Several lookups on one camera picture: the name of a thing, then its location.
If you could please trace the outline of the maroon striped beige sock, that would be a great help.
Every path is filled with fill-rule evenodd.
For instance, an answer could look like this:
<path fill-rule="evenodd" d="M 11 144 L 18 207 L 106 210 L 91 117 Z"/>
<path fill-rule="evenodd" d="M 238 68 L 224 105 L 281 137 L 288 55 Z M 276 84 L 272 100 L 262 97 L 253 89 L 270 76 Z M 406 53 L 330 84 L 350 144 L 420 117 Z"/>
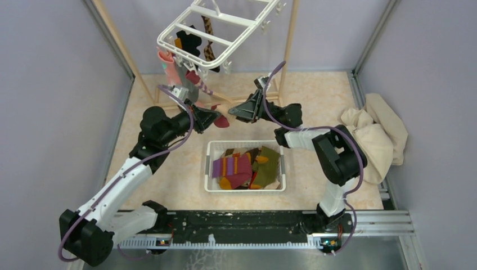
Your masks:
<path fill-rule="evenodd" d="M 206 93 L 212 98 L 218 98 L 221 101 L 221 103 L 212 104 L 210 106 L 211 110 L 217 111 L 221 114 L 221 116 L 214 121 L 214 125 L 218 128 L 228 128 L 231 125 L 231 123 L 236 119 L 235 116 L 229 113 L 229 109 L 233 105 L 232 100 L 220 93 L 215 93 L 214 91 L 212 91 L 203 82 L 200 76 L 196 74 L 195 71 L 187 71 L 185 78 L 189 82 L 194 84 L 202 92 Z"/>

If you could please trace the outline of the grey sock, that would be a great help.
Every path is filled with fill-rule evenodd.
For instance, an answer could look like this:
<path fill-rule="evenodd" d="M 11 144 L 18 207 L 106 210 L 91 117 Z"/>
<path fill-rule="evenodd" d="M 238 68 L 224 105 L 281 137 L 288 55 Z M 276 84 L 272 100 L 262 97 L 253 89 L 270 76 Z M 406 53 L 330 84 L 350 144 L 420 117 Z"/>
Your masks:
<path fill-rule="evenodd" d="M 188 89 L 188 99 L 191 102 L 197 102 L 199 100 L 199 89 L 189 79 L 186 78 L 188 69 L 185 66 L 179 66 L 175 64 L 175 69 L 181 80 L 181 84 Z"/>

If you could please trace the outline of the pink patterned sock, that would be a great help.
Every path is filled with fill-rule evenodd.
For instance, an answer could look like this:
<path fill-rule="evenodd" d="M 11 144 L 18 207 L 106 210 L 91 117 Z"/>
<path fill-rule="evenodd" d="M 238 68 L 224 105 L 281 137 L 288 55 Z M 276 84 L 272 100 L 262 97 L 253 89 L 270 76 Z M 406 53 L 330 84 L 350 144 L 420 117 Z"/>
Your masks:
<path fill-rule="evenodd" d="M 176 70 L 176 63 L 174 57 L 169 51 L 158 50 L 157 56 L 161 61 L 162 67 L 167 76 L 168 84 L 170 86 L 181 85 L 181 79 Z"/>

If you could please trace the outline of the white plastic basket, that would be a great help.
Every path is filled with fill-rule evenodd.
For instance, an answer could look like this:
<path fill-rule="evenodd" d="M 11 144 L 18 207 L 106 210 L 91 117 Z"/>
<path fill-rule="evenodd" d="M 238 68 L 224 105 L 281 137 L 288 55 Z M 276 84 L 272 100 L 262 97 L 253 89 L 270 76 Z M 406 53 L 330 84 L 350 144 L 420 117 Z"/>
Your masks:
<path fill-rule="evenodd" d="M 275 141 L 210 141 L 205 191 L 276 194 L 286 189 L 284 148 Z"/>

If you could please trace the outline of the olive green striped sock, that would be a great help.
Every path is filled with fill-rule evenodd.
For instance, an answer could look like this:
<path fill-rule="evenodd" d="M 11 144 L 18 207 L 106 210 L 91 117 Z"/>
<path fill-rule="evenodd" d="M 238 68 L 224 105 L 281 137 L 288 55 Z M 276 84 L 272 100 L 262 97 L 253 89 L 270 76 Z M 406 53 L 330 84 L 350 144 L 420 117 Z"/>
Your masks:
<path fill-rule="evenodd" d="M 259 155 L 252 164 L 253 177 L 249 189 L 276 190 L 280 183 L 277 180 L 280 154 L 275 150 L 262 146 Z"/>

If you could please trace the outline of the purple maroon striped sock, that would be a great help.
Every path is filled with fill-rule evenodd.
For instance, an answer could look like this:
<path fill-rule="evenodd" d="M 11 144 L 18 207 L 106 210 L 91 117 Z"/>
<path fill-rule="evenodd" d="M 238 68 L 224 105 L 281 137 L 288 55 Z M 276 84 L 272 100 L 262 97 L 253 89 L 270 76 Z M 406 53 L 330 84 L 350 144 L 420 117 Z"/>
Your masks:
<path fill-rule="evenodd" d="M 233 155 L 213 161 L 212 177 L 223 190 L 234 190 L 251 180 L 253 175 L 250 155 Z"/>

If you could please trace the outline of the white plastic sock hanger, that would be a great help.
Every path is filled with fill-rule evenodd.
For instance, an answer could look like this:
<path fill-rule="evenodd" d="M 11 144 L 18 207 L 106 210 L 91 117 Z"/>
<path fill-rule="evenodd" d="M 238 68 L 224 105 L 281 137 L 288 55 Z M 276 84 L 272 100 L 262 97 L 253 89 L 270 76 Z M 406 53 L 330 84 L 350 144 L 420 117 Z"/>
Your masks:
<path fill-rule="evenodd" d="M 199 69 L 220 66 L 223 73 L 266 69 L 273 50 L 286 42 L 290 1 L 192 1 L 157 36 L 157 47 L 191 62 Z M 206 34 L 201 15 L 209 17 L 214 35 Z M 184 30 L 202 39 L 196 57 L 175 46 L 176 33 Z M 207 41 L 213 42 L 215 60 L 206 61 Z"/>

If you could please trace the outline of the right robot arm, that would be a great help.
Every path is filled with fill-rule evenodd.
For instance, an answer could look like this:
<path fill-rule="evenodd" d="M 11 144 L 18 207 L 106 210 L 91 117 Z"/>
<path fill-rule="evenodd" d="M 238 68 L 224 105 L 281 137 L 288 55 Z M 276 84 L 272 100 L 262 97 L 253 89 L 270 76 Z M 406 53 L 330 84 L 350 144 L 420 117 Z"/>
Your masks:
<path fill-rule="evenodd" d="M 280 146 L 316 153 L 328 180 L 317 205 L 317 226 L 324 232 L 337 227 L 345 212 L 345 199 L 360 188 L 367 166 L 367 158 L 349 130 L 344 125 L 303 128 L 301 104 L 277 106 L 266 100 L 261 89 L 228 112 L 244 123 L 259 119 L 274 122 L 280 126 L 274 131 Z"/>

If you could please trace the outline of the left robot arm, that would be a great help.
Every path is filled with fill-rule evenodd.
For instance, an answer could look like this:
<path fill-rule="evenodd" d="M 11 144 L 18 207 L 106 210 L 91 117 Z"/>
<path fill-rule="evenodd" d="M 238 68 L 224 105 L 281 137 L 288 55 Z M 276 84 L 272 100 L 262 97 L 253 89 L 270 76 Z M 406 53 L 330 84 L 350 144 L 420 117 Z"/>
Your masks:
<path fill-rule="evenodd" d="M 61 242 L 57 255 L 64 262 L 81 259 L 90 266 L 103 263 L 122 241 L 148 229 L 167 229 L 167 210 L 147 201 L 138 209 L 117 216 L 119 208 L 162 166 L 169 153 L 184 144 L 193 131 L 201 134 L 221 113 L 181 104 L 181 112 L 170 118 L 158 106 L 145 110 L 139 124 L 138 141 L 114 179 L 76 211 L 65 210 L 60 218 Z M 173 145 L 178 137 L 180 144 Z"/>

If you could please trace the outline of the brown argyle sock in basket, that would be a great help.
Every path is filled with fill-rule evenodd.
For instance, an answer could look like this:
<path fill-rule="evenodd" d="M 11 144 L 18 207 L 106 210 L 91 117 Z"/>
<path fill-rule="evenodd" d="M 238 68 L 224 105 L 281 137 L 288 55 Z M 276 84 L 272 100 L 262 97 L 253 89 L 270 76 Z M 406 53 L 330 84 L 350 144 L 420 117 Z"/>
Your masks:
<path fill-rule="evenodd" d="M 226 151 L 221 154 L 221 158 L 225 158 L 228 156 L 233 156 L 233 155 L 238 155 L 241 156 L 243 154 L 249 154 L 250 155 L 250 160 L 254 161 L 257 156 L 260 154 L 260 149 L 259 148 L 229 148 L 226 149 Z"/>

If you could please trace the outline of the brown argyle hanging sock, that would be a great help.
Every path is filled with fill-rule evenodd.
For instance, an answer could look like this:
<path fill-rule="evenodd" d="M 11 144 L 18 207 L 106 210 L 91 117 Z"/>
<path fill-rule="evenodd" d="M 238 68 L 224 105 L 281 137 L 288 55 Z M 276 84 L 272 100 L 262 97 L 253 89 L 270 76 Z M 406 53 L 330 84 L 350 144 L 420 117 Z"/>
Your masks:
<path fill-rule="evenodd" d="M 202 18 L 202 21 L 203 21 L 203 24 L 204 24 L 204 30 L 205 30 L 206 34 L 214 35 L 211 19 L 209 17 L 204 16 L 204 15 L 201 15 L 201 18 Z M 214 52 L 213 52 L 213 49 L 212 49 L 212 44 L 213 44 L 213 42 L 211 40 L 208 40 L 207 45 L 203 49 L 203 53 L 204 53 L 204 57 L 205 57 L 206 61 L 215 60 L 215 55 L 214 55 Z M 215 73 L 219 73 L 220 70 L 221 70 L 220 66 L 217 66 L 217 67 L 214 67 L 214 68 L 211 69 L 211 71 L 213 71 Z"/>

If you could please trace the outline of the black hanging sock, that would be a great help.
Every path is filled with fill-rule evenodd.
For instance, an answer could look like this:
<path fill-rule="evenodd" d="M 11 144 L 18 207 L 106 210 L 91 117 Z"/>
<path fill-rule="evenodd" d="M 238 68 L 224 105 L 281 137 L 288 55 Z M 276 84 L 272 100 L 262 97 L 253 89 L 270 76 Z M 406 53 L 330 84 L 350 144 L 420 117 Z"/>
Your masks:
<path fill-rule="evenodd" d="M 194 34 L 187 34 L 184 30 L 176 33 L 176 38 L 181 38 L 184 51 L 199 57 L 200 50 L 198 46 L 202 44 L 202 39 Z"/>

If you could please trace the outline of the beige crumpled cloth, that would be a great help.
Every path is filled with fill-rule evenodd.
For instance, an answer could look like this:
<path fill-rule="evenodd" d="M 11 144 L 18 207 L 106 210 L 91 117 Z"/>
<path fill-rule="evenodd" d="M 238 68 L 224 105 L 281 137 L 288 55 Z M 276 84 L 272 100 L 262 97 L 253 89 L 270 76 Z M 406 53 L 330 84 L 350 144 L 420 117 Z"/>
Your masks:
<path fill-rule="evenodd" d="M 345 109 L 340 117 L 364 152 L 364 181 L 378 185 L 391 166 L 404 162 L 408 131 L 402 119 L 378 93 L 366 95 L 365 106 Z"/>

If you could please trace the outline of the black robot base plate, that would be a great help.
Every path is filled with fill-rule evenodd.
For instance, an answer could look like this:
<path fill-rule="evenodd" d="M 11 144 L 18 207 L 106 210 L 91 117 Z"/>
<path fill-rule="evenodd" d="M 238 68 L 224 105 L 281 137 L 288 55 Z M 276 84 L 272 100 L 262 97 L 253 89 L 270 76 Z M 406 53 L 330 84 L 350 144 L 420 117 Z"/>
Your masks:
<path fill-rule="evenodd" d="M 170 211 L 138 233 L 156 236 L 152 248 L 318 249 L 337 251 L 354 227 L 349 213 L 326 220 L 314 210 Z"/>

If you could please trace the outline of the aluminium frame rail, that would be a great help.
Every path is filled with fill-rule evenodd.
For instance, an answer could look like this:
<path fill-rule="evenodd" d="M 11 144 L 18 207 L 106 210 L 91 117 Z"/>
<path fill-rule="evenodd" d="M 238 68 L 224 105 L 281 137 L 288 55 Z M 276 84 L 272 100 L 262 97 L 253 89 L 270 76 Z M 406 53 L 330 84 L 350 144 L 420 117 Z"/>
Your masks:
<path fill-rule="evenodd" d="M 138 233 L 93 269 L 421 269 L 411 217 L 400 210 L 346 211 L 352 231 L 337 251 L 318 249 L 154 249 Z"/>

